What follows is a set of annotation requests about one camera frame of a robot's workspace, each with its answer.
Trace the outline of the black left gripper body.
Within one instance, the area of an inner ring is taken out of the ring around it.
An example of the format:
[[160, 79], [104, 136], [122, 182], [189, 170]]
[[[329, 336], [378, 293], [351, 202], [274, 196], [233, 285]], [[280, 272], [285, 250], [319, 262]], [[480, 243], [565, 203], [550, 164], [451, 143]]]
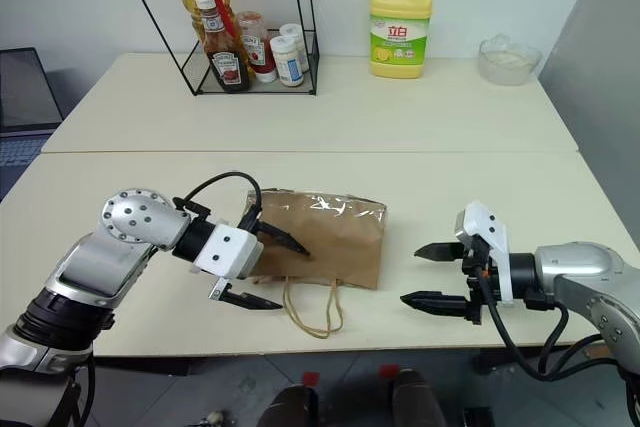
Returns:
[[237, 227], [218, 224], [214, 228], [208, 241], [208, 271], [218, 280], [209, 294], [211, 300], [219, 300], [227, 285], [232, 291], [232, 279], [243, 280], [253, 273], [264, 249], [252, 232], [256, 221], [244, 216]]

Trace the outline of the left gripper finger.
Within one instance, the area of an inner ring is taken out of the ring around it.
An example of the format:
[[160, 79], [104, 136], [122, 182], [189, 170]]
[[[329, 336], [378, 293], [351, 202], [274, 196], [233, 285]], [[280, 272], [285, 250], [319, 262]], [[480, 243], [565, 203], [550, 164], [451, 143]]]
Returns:
[[306, 257], [310, 255], [310, 252], [290, 233], [268, 222], [257, 220], [252, 232], [263, 240], [266, 240], [269, 244], [278, 245]]
[[231, 291], [231, 285], [227, 285], [219, 296], [219, 301], [240, 307], [246, 310], [279, 310], [283, 306], [277, 302], [255, 296], [249, 293], [237, 294]]

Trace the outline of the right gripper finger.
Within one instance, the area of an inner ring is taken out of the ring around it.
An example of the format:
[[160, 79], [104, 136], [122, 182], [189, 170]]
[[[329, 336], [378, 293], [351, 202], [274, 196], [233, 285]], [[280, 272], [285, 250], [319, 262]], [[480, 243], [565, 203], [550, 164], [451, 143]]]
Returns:
[[436, 316], [467, 317], [469, 302], [464, 296], [445, 295], [439, 291], [416, 291], [400, 300], [407, 306]]
[[433, 262], [453, 262], [463, 259], [466, 251], [460, 242], [434, 242], [417, 249], [414, 256]]

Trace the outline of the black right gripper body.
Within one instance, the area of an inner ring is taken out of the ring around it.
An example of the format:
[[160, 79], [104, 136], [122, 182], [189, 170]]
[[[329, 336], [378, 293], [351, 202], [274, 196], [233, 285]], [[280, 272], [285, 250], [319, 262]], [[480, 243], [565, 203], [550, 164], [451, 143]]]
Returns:
[[492, 289], [492, 260], [489, 244], [478, 235], [471, 237], [471, 244], [465, 248], [462, 271], [467, 276], [469, 299], [466, 303], [465, 319], [474, 325], [482, 322], [482, 307], [495, 306], [496, 297]]

